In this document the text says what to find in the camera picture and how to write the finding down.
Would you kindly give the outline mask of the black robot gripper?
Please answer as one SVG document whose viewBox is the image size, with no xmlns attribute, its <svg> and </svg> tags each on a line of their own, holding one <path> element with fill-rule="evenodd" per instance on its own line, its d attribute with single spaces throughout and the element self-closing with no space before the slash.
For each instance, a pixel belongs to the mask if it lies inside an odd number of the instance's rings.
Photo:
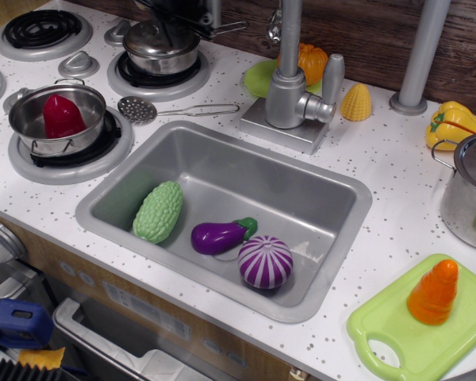
<svg viewBox="0 0 476 381">
<path fill-rule="evenodd" d="M 173 42 L 172 27 L 188 29 L 200 37 L 211 39 L 221 26 L 221 1 L 198 0 L 146 0 L 136 1 L 147 10 L 159 30 Z"/>
</svg>

